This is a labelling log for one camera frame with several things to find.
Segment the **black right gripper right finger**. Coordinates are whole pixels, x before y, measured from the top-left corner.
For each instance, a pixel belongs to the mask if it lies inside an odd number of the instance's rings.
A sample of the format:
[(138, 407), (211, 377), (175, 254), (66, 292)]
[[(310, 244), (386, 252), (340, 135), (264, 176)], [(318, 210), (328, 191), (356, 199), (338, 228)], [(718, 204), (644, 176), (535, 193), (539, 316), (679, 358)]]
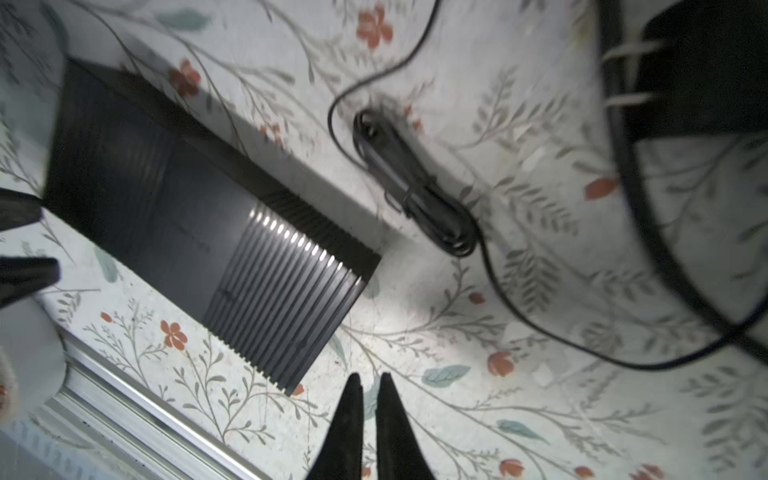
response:
[(380, 380), (376, 407), (379, 480), (434, 480), (390, 373)]

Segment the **black network switch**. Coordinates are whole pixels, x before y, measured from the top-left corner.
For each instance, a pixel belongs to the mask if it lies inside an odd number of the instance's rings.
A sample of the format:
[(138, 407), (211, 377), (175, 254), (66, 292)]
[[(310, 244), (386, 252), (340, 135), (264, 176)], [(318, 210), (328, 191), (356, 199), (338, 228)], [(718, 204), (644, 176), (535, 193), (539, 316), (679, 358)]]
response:
[(276, 144), (249, 159), (148, 81), (77, 59), (43, 202), (286, 392), (371, 280), (385, 233)]

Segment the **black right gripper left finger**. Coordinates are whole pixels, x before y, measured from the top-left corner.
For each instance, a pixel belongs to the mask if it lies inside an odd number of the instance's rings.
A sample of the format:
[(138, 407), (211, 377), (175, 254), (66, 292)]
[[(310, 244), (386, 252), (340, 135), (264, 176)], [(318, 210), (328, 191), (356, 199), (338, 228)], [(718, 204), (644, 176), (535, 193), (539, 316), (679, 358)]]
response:
[(349, 376), (320, 452), (307, 480), (362, 478), (363, 388), (358, 373)]

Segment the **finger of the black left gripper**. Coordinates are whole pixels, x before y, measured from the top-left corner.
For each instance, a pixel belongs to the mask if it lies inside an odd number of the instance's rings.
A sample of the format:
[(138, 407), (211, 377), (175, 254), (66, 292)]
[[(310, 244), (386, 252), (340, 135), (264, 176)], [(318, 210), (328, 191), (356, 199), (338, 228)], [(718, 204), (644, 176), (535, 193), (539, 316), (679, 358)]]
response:
[(15, 190), (1, 189), (1, 231), (37, 223), (42, 216), (42, 201), (38, 197)]
[(50, 257), (2, 257), (0, 274), (2, 308), (56, 284), (61, 275)]

